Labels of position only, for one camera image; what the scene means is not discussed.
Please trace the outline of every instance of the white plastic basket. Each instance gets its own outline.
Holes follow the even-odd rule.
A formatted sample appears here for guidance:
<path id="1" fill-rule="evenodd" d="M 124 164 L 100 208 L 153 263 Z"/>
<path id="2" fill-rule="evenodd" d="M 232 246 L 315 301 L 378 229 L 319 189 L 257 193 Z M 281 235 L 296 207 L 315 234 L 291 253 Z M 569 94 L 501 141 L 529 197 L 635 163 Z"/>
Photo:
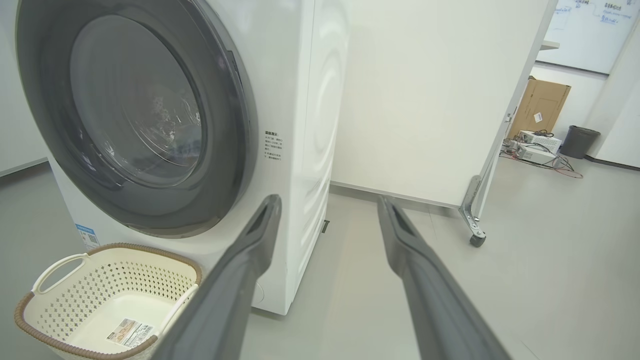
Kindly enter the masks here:
<path id="1" fill-rule="evenodd" d="M 77 259 L 77 268 L 40 289 Z M 65 359 L 148 359 L 201 278 L 194 261 L 171 252 L 106 245 L 51 265 L 16 307 L 15 322 Z"/>

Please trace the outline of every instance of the brown cardboard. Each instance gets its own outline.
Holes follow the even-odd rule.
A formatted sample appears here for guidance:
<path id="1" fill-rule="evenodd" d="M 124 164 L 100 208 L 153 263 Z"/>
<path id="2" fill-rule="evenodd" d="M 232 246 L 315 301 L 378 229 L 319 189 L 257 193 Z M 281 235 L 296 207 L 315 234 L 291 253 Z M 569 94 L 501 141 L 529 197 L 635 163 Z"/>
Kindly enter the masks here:
<path id="1" fill-rule="evenodd" d="M 547 130 L 552 133 L 569 90 L 571 87 L 568 85 L 550 83 L 529 76 L 527 89 L 520 101 L 508 137 L 513 138 L 520 130 Z M 534 117 L 538 113 L 542 115 L 541 122 L 536 122 Z"/>

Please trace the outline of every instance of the white shelf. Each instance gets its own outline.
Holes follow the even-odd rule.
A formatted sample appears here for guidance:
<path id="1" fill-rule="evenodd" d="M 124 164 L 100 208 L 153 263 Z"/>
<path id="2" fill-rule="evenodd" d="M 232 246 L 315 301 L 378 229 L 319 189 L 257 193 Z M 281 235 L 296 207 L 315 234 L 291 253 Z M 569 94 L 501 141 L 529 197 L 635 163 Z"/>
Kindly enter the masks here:
<path id="1" fill-rule="evenodd" d="M 558 49 L 560 48 L 560 43 L 559 42 L 553 42 L 553 41 L 542 41 L 542 46 L 540 47 L 540 51 L 542 50 L 553 50 L 553 49 Z"/>

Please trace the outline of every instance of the white washing machine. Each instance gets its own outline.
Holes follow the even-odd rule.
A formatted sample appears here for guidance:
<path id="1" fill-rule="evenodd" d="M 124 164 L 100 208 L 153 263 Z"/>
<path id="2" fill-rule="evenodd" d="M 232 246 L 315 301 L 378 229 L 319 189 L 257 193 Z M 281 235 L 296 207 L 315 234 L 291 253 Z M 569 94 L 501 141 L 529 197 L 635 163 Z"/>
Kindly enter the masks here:
<path id="1" fill-rule="evenodd" d="M 285 315 L 324 224 L 348 36 L 346 0 L 21 0 L 22 84 L 86 246 L 210 270 L 279 194 L 253 305 Z"/>

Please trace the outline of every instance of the black baseboard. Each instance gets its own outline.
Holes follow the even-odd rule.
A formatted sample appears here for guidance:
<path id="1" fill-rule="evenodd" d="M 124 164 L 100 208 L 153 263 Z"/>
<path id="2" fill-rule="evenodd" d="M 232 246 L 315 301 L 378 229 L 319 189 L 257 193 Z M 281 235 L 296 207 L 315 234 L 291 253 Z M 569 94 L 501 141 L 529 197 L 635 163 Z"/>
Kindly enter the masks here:
<path id="1" fill-rule="evenodd" d="M 589 155 L 585 155 L 584 158 L 589 160 L 590 162 L 596 163 L 596 164 L 603 164 L 603 165 L 609 165 L 610 167 L 619 167 L 619 168 L 625 168 L 627 170 L 640 171 L 640 167 L 632 167 L 632 166 L 629 166 L 629 165 L 624 165 L 624 164 L 619 164 L 619 163 L 612 163 L 611 161 L 592 158 Z"/>

